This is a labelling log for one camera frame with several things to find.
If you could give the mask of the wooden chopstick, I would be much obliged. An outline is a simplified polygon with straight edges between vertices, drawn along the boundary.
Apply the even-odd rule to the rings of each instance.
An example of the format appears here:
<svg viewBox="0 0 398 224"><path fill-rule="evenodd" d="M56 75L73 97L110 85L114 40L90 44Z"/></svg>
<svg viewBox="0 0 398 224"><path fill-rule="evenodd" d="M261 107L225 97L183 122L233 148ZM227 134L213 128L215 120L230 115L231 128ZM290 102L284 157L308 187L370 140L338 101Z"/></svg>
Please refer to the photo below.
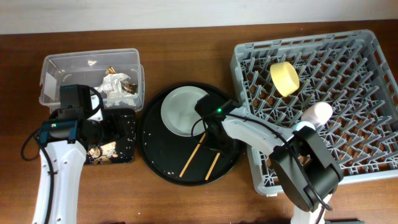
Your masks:
<svg viewBox="0 0 398 224"><path fill-rule="evenodd" d="M187 170L188 166L190 165L192 159L194 158L195 154L197 153L197 150L200 148L202 142L205 140L206 138L206 133L203 133L203 136L201 137L201 139L199 140L199 143L196 145L196 147L194 148L193 152L191 153L190 157L188 158L188 161L185 163L182 171L179 174L179 177L183 177L185 171Z"/></svg>
<svg viewBox="0 0 398 224"><path fill-rule="evenodd" d="M220 154L221 154L221 153L218 152L218 153L216 154L215 158L213 159L213 162L212 162L212 164L211 164L211 166L210 166L210 168L209 168L209 170L208 170L208 172L207 172L207 174L206 174L206 176L205 176L205 180L206 180L206 181L210 178L210 175L211 175L213 169L215 168L215 165L216 165L216 163L217 163L217 161L218 161L218 159L219 159L219 157L220 157Z"/></svg>

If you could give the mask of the white paper waste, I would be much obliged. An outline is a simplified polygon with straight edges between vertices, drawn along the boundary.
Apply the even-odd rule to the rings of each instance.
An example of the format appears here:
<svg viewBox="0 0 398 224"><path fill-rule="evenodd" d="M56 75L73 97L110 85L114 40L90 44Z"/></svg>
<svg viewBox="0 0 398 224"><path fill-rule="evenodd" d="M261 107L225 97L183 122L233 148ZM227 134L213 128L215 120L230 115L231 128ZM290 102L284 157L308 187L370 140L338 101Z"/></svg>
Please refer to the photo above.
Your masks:
<svg viewBox="0 0 398 224"><path fill-rule="evenodd" d="M95 87L99 93L106 94L104 104L108 108L120 106L121 103L136 106L134 97L137 96L138 85L131 83L130 77L125 73L117 73L112 66L106 70L105 74L102 84Z"/></svg>

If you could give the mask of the food scraps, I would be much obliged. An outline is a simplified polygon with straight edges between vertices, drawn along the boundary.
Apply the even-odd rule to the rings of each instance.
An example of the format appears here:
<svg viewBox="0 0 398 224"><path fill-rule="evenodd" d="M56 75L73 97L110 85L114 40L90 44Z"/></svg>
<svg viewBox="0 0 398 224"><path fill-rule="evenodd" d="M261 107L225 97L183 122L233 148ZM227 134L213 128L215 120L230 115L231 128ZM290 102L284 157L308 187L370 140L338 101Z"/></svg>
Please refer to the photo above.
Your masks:
<svg viewBox="0 0 398 224"><path fill-rule="evenodd" d="M104 144L102 146L92 147L88 152L88 163L95 164L109 164L112 160L118 158L116 152L116 141Z"/></svg>

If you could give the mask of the grey round plate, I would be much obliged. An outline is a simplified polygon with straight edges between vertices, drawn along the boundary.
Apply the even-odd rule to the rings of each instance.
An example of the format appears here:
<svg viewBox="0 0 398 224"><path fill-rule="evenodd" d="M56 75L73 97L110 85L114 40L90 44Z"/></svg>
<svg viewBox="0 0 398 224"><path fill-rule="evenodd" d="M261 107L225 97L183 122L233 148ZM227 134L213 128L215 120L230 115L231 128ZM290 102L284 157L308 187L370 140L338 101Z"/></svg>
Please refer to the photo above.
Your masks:
<svg viewBox="0 0 398 224"><path fill-rule="evenodd" d="M166 128L178 136L191 137L193 125L201 118L195 106L206 95L195 86L182 86L167 94L160 110Z"/></svg>

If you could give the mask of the blue cup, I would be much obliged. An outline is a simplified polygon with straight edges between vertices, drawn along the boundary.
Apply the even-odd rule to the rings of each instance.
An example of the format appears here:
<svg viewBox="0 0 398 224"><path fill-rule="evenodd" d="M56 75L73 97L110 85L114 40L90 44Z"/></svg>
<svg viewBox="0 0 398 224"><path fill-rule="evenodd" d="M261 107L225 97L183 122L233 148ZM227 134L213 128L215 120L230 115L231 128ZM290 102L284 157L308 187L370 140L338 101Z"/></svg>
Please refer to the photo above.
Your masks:
<svg viewBox="0 0 398 224"><path fill-rule="evenodd" d="M300 121L297 124L293 125L292 129L294 131L299 131L300 129L302 129L304 127L309 127L311 129L315 130L314 125L311 122L308 122L308 121Z"/></svg>

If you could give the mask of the yellow bowl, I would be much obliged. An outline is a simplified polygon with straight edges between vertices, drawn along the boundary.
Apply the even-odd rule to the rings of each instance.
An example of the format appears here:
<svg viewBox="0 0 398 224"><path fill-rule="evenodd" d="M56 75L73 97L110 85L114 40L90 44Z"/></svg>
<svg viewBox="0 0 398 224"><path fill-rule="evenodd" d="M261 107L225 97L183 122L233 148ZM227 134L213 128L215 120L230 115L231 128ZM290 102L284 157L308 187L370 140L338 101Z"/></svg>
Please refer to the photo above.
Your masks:
<svg viewBox="0 0 398 224"><path fill-rule="evenodd" d="M272 64L270 74L276 90L283 97L287 97L299 89L299 76L290 62Z"/></svg>

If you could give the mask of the pink cup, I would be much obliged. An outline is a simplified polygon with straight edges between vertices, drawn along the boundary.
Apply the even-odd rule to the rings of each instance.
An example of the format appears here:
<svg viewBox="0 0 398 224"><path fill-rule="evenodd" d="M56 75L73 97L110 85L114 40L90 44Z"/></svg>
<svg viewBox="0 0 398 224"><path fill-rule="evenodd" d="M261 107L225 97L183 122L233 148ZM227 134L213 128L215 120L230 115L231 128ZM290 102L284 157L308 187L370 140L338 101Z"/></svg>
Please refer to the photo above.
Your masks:
<svg viewBox="0 0 398 224"><path fill-rule="evenodd" d="M315 129L323 126L331 118L333 108L326 102L318 102L309 107L301 115L302 121L308 121L314 125Z"/></svg>

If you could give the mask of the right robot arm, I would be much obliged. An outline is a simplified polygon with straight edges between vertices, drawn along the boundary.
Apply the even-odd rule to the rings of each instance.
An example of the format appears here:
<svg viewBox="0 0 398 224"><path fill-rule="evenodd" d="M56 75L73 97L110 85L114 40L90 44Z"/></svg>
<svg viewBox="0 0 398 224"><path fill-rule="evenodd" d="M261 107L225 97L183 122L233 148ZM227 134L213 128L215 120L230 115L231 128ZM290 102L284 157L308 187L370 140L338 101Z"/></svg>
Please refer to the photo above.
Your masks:
<svg viewBox="0 0 398 224"><path fill-rule="evenodd" d="M328 202L343 172L311 123L284 128L254 116L235 101L217 105L209 96L197 101L195 111L218 142L235 139L269 158L295 206L291 223L325 222L325 212L332 209Z"/></svg>

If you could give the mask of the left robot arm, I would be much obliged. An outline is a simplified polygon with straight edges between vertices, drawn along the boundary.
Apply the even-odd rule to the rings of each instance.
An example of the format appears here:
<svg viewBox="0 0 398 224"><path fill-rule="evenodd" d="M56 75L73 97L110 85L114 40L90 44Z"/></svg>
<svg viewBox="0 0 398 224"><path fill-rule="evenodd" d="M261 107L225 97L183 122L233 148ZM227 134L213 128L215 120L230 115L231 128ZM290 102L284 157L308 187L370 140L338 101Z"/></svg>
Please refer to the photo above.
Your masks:
<svg viewBox="0 0 398 224"><path fill-rule="evenodd" d="M33 134L41 162L33 223L76 223L83 166L134 158L133 110L103 110L90 118L66 113L55 110Z"/></svg>

